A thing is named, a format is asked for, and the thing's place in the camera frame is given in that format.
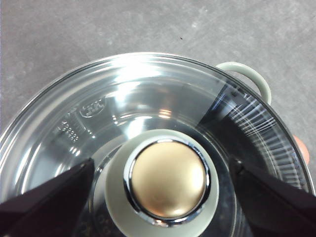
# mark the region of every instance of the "lid knob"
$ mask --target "lid knob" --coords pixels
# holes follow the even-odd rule
[[[205,167],[183,143],[154,143],[138,155],[131,186],[146,211],[161,218],[179,218],[199,205],[206,189]]]

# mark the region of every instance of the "pot lid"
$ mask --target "pot lid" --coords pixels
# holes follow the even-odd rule
[[[216,210],[201,236],[238,236],[248,231],[228,173],[227,162],[232,156],[313,192],[292,136],[270,106],[249,87],[191,59],[131,53],[81,66],[27,104],[1,136],[0,202],[93,158],[95,182],[76,235],[123,236],[123,224],[112,220],[107,206],[110,201],[105,202],[105,171],[114,166],[124,144],[146,131],[160,129],[179,132],[181,146],[188,144],[183,137],[184,141],[192,139],[190,144],[200,147],[196,154],[205,152],[210,157],[206,158],[207,167],[214,166],[218,179]],[[190,162],[201,170],[196,154]],[[144,192],[141,181],[148,164],[135,168],[134,173],[139,174],[134,177],[136,197],[150,206],[148,197],[139,194]],[[205,190],[207,187],[202,185],[192,197],[195,202],[186,203],[187,209],[181,214],[195,210]],[[175,212],[169,209],[164,215],[168,219]]]

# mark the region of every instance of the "cooking pot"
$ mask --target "cooking pot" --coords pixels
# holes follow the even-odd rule
[[[250,78],[261,97],[227,71]],[[0,203],[92,158],[75,236],[251,236],[231,157],[315,194],[270,103],[266,81],[239,63],[130,53],[85,64],[42,90],[2,134]]]

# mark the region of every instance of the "pot handle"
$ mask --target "pot handle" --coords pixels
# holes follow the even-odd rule
[[[254,69],[251,67],[244,65],[242,63],[236,63],[236,62],[225,62],[216,65],[217,68],[223,70],[223,71],[232,71],[236,73],[240,73],[250,80],[252,80],[255,85],[258,87],[262,99],[268,103],[271,104],[271,90],[266,82],[266,80]]]

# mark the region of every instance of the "concrete floor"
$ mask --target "concrete floor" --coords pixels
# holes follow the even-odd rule
[[[315,0],[2,0],[2,129],[64,72],[136,51],[255,68],[316,180]]]

